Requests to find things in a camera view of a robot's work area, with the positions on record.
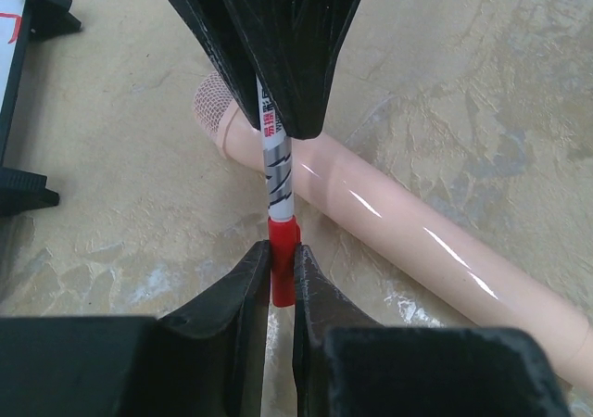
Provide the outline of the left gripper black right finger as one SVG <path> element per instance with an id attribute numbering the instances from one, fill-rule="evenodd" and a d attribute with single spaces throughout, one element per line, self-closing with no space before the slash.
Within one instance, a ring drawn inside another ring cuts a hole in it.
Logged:
<path id="1" fill-rule="evenodd" d="M 293 374 L 301 416 L 565 416 L 540 346 L 508 327 L 389 327 L 295 254 Z"/>

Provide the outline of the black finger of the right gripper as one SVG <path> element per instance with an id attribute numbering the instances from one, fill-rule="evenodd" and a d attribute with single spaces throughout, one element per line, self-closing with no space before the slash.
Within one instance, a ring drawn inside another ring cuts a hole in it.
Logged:
<path id="1" fill-rule="evenodd" d="M 168 0 L 198 40 L 238 106 L 260 128 L 256 72 L 223 0 Z"/>
<path id="2" fill-rule="evenodd" d="M 289 136 L 320 135 L 360 0 L 223 0 Z"/>

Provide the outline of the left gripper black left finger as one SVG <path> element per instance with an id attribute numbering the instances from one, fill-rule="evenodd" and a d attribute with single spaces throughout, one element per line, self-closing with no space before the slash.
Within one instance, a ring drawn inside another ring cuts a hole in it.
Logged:
<path id="1" fill-rule="evenodd" d="M 257 416 L 271 250 L 168 315 L 1 321 L 5 416 Z"/>

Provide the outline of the red capped whiteboard marker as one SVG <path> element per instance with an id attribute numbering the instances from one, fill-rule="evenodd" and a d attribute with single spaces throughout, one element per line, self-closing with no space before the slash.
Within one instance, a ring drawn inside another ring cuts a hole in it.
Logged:
<path id="1" fill-rule="evenodd" d="M 286 134 L 271 98 L 259 78 L 256 79 L 256 83 L 264 174 L 268 192 L 268 213 L 273 221 L 288 222 L 295 214 L 292 140 Z"/>

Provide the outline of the red marker cap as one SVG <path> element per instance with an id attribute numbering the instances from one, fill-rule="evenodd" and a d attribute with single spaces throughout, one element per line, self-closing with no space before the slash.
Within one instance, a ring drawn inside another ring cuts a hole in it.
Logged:
<path id="1" fill-rule="evenodd" d="M 297 218 L 289 221 L 268 219 L 271 245 L 271 295 L 277 308 L 295 304 L 294 264 L 297 246 L 301 242 Z"/>

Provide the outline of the white whiteboard black frame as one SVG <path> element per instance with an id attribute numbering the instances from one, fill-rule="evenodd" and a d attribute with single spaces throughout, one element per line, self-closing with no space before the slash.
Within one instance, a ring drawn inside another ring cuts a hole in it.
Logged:
<path id="1" fill-rule="evenodd" d="M 12 117 L 18 98 L 27 34 L 26 0 L 1 0 L 1 161 L 4 161 Z"/>

